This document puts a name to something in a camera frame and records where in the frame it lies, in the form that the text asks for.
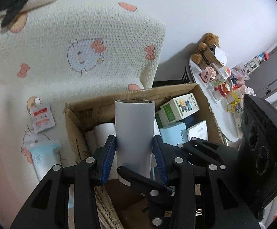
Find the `white table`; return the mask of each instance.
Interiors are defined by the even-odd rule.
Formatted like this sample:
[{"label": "white table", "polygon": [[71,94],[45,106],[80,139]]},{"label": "white table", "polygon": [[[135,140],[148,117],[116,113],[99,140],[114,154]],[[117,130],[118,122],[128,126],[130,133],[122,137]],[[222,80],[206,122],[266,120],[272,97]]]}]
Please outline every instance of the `white table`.
[{"label": "white table", "polygon": [[237,135],[236,124],[233,115],[226,110],[227,100],[222,99],[217,103],[214,102],[210,91],[205,88],[202,80],[196,75],[199,71],[201,71],[200,67],[193,61],[189,60],[189,65],[186,66],[186,72],[188,74],[192,73],[195,82],[200,85],[204,95],[208,99],[208,103],[213,110],[218,126],[220,127],[221,132],[225,138],[227,138],[229,141],[236,142],[239,140],[239,137]]}]

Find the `pink toy figure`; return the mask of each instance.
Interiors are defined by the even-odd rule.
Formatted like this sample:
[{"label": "pink toy figure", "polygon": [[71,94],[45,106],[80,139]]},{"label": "pink toy figure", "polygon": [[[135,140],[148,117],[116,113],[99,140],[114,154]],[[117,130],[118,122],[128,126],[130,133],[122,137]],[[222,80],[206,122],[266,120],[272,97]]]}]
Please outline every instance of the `pink toy figure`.
[{"label": "pink toy figure", "polygon": [[213,67],[208,66],[204,70],[202,70],[199,75],[202,81],[207,84],[208,82],[214,80],[217,73]]}]

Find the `black device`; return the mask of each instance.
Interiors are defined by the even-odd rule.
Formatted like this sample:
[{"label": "black device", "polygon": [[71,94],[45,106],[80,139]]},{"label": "black device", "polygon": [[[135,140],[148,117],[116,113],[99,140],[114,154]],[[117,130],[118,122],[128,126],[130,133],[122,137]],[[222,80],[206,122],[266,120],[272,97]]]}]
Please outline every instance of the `black device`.
[{"label": "black device", "polygon": [[[244,137],[239,151],[202,139],[178,147],[153,138],[161,183],[120,166],[118,174],[148,201],[150,225],[158,229],[259,229],[263,208],[277,195],[277,111],[245,95]],[[17,214],[11,229],[68,228],[69,184],[74,183],[76,229],[99,229],[93,186],[108,179],[116,149],[110,135],[94,158],[55,165]],[[195,195],[195,184],[201,195]],[[170,186],[175,186],[174,195]],[[171,217],[165,217],[172,211]],[[270,225],[276,228],[277,219]]]}]

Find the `silver screw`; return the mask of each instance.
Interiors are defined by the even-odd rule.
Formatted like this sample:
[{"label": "silver screw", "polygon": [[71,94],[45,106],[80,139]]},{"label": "silver screw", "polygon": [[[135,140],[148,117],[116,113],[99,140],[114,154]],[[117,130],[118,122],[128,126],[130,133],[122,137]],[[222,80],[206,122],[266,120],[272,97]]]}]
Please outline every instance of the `silver screw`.
[{"label": "silver screw", "polygon": [[210,168],[210,170],[216,170],[216,169],[217,169],[217,166],[214,165],[214,164],[210,164],[209,168]]},{"label": "silver screw", "polygon": [[95,161],[95,158],[93,157],[88,157],[86,160],[85,160],[87,163],[93,163]]},{"label": "silver screw", "polygon": [[58,171],[60,169],[61,169],[61,166],[58,164],[53,166],[53,171]]},{"label": "silver screw", "polygon": [[178,164],[183,163],[183,159],[180,158],[180,157],[176,157],[175,162],[178,163]]},{"label": "silver screw", "polygon": [[159,191],[154,189],[154,190],[150,191],[150,195],[153,196],[153,197],[156,197],[156,196],[159,195]]},{"label": "silver screw", "polygon": [[160,218],[155,218],[152,220],[152,224],[155,226],[160,226],[162,224],[162,220]]}]

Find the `green label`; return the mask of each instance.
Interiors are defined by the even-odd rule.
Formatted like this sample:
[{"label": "green label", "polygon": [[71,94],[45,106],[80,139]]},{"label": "green label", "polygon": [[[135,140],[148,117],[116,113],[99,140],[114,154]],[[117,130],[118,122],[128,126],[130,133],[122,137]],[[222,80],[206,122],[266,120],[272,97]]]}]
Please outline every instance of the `green label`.
[{"label": "green label", "polygon": [[159,117],[159,114],[156,114],[155,117],[156,117],[156,123],[158,124],[158,127],[162,128],[163,124],[162,124],[161,118]]},{"label": "green label", "polygon": [[172,108],[170,107],[169,103],[163,106],[163,109],[169,122],[174,121],[176,119],[174,112],[172,111]]}]

